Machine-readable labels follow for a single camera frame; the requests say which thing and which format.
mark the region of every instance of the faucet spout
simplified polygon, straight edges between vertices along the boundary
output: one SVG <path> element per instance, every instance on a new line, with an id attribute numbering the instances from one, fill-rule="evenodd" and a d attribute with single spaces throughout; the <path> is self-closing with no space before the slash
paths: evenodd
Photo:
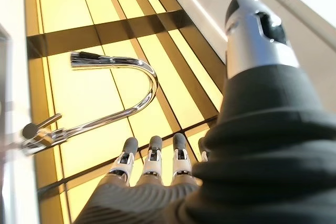
<path id="1" fill-rule="evenodd" d="M 45 134 L 48 137 L 48 145 L 42 145 L 43 143 L 40 138 L 40 132 L 44 132 L 44 127 L 39 127 L 39 125 L 35 125 L 34 129 L 36 133 L 32 134 L 31 131 L 23 130 L 23 137 L 25 137 L 26 141 L 22 145 L 23 148 L 29 148 L 29 152 L 27 154 L 35 154 L 40 152 L 41 150 L 45 150 L 57 144 L 61 144 L 70 137 L 79 135 L 81 133 L 96 129 L 98 127 L 107 125 L 109 123 L 124 119 L 128 116 L 134 115 L 139 111 L 143 110 L 155 97 L 156 91 L 158 90 L 159 81 L 157 79 L 157 75 L 154 69 L 147 64 L 146 62 L 128 57 L 107 57 L 97 54 L 91 54 L 88 52 L 71 52 L 70 54 L 71 66 L 74 69 L 94 69 L 94 68 L 133 68 L 138 69 L 144 72 L 149 79 L 149 90 L 146 96 L 133 107 L 125 109 L 123 111 L 107 115 L 103 118 L 99 118 L 92 122 L 88 122 L 76 127 L 73 127 L 68 130 L 58 129 L 51 133 Z"/>

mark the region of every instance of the curved gooseneck faucet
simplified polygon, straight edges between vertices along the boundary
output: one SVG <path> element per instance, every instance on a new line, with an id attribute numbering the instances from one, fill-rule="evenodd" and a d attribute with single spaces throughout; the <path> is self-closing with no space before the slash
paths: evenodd
<path id="1" fill-rule="evenodd" d="M 49 147 L 65 142 L 70 137 L 96 129 L 106 124 L 118 121 L 128 116 L 134 115 L 143 110 L 155 97 L 159 82 L 154 69 L 146 62 L 128 57 L 107 57 L 88 52 L 71 52 L 71 66 L 74 69 L 93 68 L 133 68 L 144 72 L 150 83 L 150 88 L 146 96 L 136 105 L 123 111 L 105 116 L 103 118 L 88 122 L 68 130 L 58 129 L 50 131 L 46 127 L 61 118 L 61 114 L 56 114 L 40 124 L 27 124 L 22 135 L 25 140 L 22 148 L 26 154 L 35 154 Z"/>

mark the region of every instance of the white wall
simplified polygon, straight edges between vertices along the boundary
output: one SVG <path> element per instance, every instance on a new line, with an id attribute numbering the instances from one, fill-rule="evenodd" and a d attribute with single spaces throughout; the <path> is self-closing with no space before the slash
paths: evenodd
<path id="1" fill-rule="evenodd" d="M 3 181 L 5 223 L 38 223 L 33 158 L 17 143 L 30 122 L 24 0 L 0 0 L 0 26 L 8 34 L 6 100 L 2 106 L 6 124 L 6 163 Z"/>
<path id="2" fill-rule="evenodd" d="M 226 10 L 231 0 L 178 0 L 186 12 L 190 15 L 196 26 L 205 38 L 213 46 L 218 55 L 225 59 L 226 41 L 219 35 L 214 26 L 208 21 L 206 15 L 200 12 L 200 5 L 205 9 L 220 30 L 224 31 Z M 336 112 L 336 52 L 330 47 L 320 34 L 306 25 L 306 22 L 297 15 L 305 12 L 306 17 L 316 19 L 314 13 L 304 6 L 294 12 L 288 5 L 287 0 L 262 0 L 283 20 L 285 29 L 291 44 L 299 58 L 299 61 L 308 73 L 324 106 Z M 318 19 L 316 24 L 322 24 L 324 20 Z M 330 25 L 331 33 L 335 30 Z"/>

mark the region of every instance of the robotic hand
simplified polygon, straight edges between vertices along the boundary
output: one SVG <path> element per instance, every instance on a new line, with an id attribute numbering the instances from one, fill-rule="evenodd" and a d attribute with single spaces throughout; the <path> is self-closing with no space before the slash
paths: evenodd
<path id="1" fill-rule="evenodd" d="M 179 135 L 174 180 L 162 186 L 154 137 L 138 185 L 127 186 L 127 169 L 108 175 L 76 223 L 336 223 L 335 116 L 323 111 L 281 19 L 260 0 L 232 0 L 225 22 L 225 100 L 200 140 L 204 162 L 192 168 L 202 186 Z"/>

